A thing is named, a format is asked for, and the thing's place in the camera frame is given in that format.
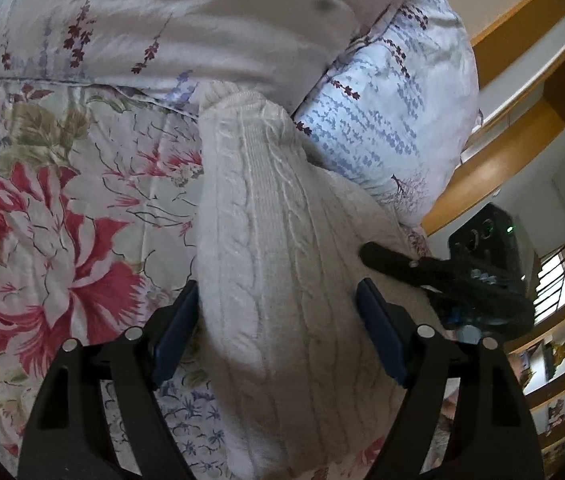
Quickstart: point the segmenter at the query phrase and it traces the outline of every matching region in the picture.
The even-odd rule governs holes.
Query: green leaf print
[[[130,106],[130,100],[120,100],[118,103],[114,99],[107,99],[106,97],[102,97],[101,95],[94,95],[89,97],[86,101],[87,104],[91,103],[102,103],[105,105],[109,105],[109,107],[116,112],[117,114],[121,114],[123,112],[131,112],[132,108]]]
[[[5,373],[5,382],[9,384],[22,384],[27,379],[29,379],[29,376],[22,368],[9,370]]]
[[[25,146],[51,147],[60,136],[55,115],[40,105],[15,103],[12,111],[14,127],[19,130],[16,141]]]
[[[181,364],[190,364],[196,361],[200,354],[200,330],[196,328],[189,344],[184,349],[184,354],[180,359]]]
[[[89,119],[84,110],[70,107],[60,127],[60,145],[65,150],[65,156],[69,155],[74,141],[84,139],[89,129]]]
[[[70,105],[61,119],[40,105],[19,102],[12,109],[15,142],[0,153],[0,175],[9,177],[16,162],[32,170],[45,166],[71,167],[69,153],[90,126],[86,108]]]

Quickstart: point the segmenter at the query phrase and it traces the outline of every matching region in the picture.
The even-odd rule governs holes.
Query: pink flower print
[[[2,447],[4,447],[11,456],[18,457],[20,451],[18,444],[2,444]]]
[[[93,25],[96,20],[88,20],[87,16],[89,10],[91,9],[91,0],[85,0],[85,3],[80,7],[80,13],[76,18],[76,22],[73,25],[69,25],[67,29],[67,38],[65,39],[62,47],[65,50],[71,51],[71,62],[69,66],[71,68],[78,68],[80,64],[85,59],[85,46],[91,43],[91,36],[94,33],[93,29],[85,30],[84,25]]]
[[[171,134],[174,124],[178,134]],[[200,196],[200,141],[189,138],[181,117],[130,128],[108,140],[78,140],[70,162],[80,173],[65,189],[69,209],[90,218],[107,216],[126,227],[113,250],[162,290],[181,288],[192,273],[195,212]]]
[[[126,224],[67,210],[74,176],[16,164],[0,177],[0,352],[37,376],[67,338],[98,344],[140,316],[143,280],[112,252]]]
[[[156,58],[156,54],[158,54],[158,49],[160,48],[160,37],[162,36],[162,33],[165,31],[165,28],[169,23],[169,21],[171,21],[171,17],[172,14],[170,14],[169,17],[166,19],[166,22],[163,25],[163,27],[160,29],[159,33],[157,33],[154,36],[154,42],[145,49],[145,60],[142,63],[136,63],[131,69],[131,72],[133,72],[134,74],[139,74],[140,72],[142,72],[144,68],[147,68],[147,63],[149,61]]]
[[[340,81],[338,81],[338,79],[328,79],[329,83],[331,83],[334,87],[338,88],[338,89],[342,89],[342,91],[344,92],[345,95],[351,97],[352,99],[354,99],[355,101],[357,101],[358,99],[360,99],[360,94],[358,92],[354,92],[353,88],[351,88],[349,85],[344,86]]]

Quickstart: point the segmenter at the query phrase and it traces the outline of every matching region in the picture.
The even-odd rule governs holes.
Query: wooden bookshelf
[[[522,0],[471,44],[480,88],[488,85],[565,16],[565,0]]]
[[[550,333],[563,327],[565,327],[565,304],[551,316],[534,326],[533,330],[528,334],[513,341],[507,341],[504,344],[504,351],[507,354],[519,354],[537,342],[542,341]]]
[[[530,410],[546,406],[565,394],[565,373],[526,396]]]

